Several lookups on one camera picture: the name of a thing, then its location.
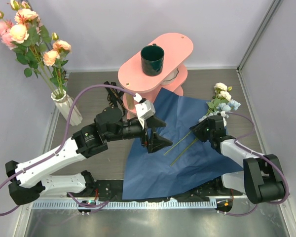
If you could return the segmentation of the peach rose stem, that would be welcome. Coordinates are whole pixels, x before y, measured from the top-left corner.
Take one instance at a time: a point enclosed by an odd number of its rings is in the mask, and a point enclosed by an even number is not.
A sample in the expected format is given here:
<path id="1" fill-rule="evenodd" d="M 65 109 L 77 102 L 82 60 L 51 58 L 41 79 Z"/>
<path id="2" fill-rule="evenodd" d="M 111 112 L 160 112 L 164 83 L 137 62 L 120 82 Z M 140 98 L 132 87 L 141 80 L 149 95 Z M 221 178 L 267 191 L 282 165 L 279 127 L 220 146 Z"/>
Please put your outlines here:
<path id="1" fill-rule="evenodd" d="M 65 83 L 68 79 L 64 66 L 68 63 L 66 57 L 71 53 L 72 46 L 61 40 L 56 33 L 51 34 L 51 39 L 53 40 L 52 49 L 43 54 L 43 63 L 49 70 L 49 80 L 54 85 L 54 90 L 59 88 L 67 91 Z"/>
<path id="2" fill-rule="evenodd" d="M 51 36 L 40 23 L 39 15 L 31 10 L 27 2 L 12 0 L 10 6 L 16 11 L 16 24 L 10 28 L 9 34 L 11 43 L 15 46 L 13 51 L 16 53 L 17 61 L 26 66 L 25 77 L 35 75 L 43 78 L 53 92 L 55 87 L 49 80 L 49 70 L 43 63 L 43 54 L 49 51 L 47 44 L 51 42 Z"/>

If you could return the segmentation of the black ribbon gold lettering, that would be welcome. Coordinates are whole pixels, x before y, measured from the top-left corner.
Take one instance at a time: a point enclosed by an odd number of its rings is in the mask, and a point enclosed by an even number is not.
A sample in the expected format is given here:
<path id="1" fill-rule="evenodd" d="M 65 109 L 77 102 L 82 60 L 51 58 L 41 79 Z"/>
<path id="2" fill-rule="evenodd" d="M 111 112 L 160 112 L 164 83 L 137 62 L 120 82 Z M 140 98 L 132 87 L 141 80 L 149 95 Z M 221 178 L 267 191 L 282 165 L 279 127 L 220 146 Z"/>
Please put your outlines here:
<path id="1" fill-rule="evenodd" d="M 106 90 L 108 92 L 107 101 L 109 102 L 109 106 L 111 107 L 120 106 L 120 109 L 122 111 L 122 116 L 124 117 L 126 115 L 126 107 L 124 106 L 124 103 L 122 100 L 124 92 L 120 91 L 119 89 L 107 88 L 107 87 L 106 87 Z"/>

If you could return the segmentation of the blue wrapping paper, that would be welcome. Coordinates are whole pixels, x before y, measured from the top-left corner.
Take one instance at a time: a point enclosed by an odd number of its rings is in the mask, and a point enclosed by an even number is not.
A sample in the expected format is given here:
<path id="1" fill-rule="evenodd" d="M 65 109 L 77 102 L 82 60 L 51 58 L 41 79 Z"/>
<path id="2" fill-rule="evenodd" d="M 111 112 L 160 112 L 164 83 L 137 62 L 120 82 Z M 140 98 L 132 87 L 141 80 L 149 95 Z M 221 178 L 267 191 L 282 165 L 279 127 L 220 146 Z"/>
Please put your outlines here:
<path id="1" fill-rule="evenodd" d="M 149 154 L 140 139 L 135 139 L 126 163 L 123 199 L 170 197 L 226 173 L 241 171 L 236 162 L 217 153 L 209 142 L 195 141 L 190 133 L 190 127 L 207 113 L 205 100 L 161 89 L 154 107 L 155 115 L 167 124 L 157 133 L 175 147 Z"/>

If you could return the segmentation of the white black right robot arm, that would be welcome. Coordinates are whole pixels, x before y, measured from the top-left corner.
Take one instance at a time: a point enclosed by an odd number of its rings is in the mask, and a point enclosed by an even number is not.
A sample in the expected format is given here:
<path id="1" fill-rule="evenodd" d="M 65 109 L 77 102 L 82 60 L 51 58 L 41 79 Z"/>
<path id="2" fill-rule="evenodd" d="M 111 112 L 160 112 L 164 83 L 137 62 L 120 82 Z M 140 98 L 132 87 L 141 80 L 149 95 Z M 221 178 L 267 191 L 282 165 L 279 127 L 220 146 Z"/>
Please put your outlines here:
<path id="1" fill-rule="evenodd" d="M 189 129 L 199 141 L 209 141 L 213 150 L 243 168 L 243 189 L 251 203 L 281 204 L 288 198 L 288 182 L 277 156 L 258 153 L 228 135 L 222 116 L 207 117 Z"/>

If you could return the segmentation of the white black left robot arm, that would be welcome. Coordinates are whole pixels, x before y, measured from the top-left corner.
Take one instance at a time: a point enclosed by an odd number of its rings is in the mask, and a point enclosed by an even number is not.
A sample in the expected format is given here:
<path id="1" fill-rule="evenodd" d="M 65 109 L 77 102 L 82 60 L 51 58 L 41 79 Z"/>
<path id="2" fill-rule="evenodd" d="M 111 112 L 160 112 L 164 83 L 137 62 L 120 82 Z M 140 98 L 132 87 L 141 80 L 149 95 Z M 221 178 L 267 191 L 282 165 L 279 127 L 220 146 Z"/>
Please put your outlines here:
<path id="1" fill-rule="evenodd" d="M 107 107 L 96 115 L 94 123 L 74 133 L 64 145 L 24 163 L 7 162 L 6 174 L 12 178 L 9 194 L 17 205 L 28 204 L 41 196 L 90 197 L 97 188 L 90 172 L 71 176 L 54 176 L 53 173 L 106 151 L 108 142 L 112 141 L 138 138 L 148 153 L 157 152 L 172 145 L 155 131 L 165 126 L 166 123 L 155 116 L 148 118 L 145 125 L 135 118 L 123 121 L 119 108 Z"/>

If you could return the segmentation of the artificial flower bunch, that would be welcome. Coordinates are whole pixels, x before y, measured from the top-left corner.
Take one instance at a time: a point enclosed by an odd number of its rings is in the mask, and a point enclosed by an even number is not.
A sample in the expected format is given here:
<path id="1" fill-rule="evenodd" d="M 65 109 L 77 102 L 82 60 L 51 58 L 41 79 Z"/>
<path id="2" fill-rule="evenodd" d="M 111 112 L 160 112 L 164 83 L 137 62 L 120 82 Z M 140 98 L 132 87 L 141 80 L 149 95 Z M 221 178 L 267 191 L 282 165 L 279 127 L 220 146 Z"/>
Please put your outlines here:
<path id="1" fill-rule="evenodd" d="M 214 90 L 215 90 L 215 95 L 213 96 L 213 99 L 211 101 L 207 101 L 207 107 L 208 110 L 206 112 L 206 114 L 200 118 L 199 120 L 190 120 L 192 118 L 192 116 L 188 115 L 187 112 L 182 112 L 179 113 L 180 115 L 180 119 L 184 119 L 183 122 L 180 123 L 180 127 L 182 128 L 183 126 L 195 126 L 197 125 L 199 122 L 203 121 L 204 119 L 210 117 L 210 116 L 222 116 L 223 120 L 224 120 L 224 126 L 226 127 L 226 119 L 228 118 L 228 114 L 229 112 L 231 112 L 232 110 L 236 111 L 239 107 L 240 107 L 240 103 L 233 100 L 231 98 L 230 95 L 230 91 L 232 90 L 232 87 L 228 87 L 227 85 L 225 85 L 224 83 L 216 83 L 214 86 Z M 190 131 L 189 128 L 189 132 L 182 138 L 179 140 L 179 142 L 183 141 L 187 136 L 191 135 L 192 132 Z M 211 148 L 213 150 L 215 150 L 217 153 L 222 154 L 222 148 L 221 148 L 221 143 L 224 140 L 228 140 L 228 139 L 232 139 L 232 136 L 228 136 L 225 135 L 223 137 L 220 138 L 214 138 L 212 140 L 208 140 L 210 142 Z M 195 144 L 197 141 L 199 141 L 196 137 L 194 138 L 194 141 L 191 142 L 171 163 L 171 165 L 174 165 L 175 162 L 193 145 Z"/>

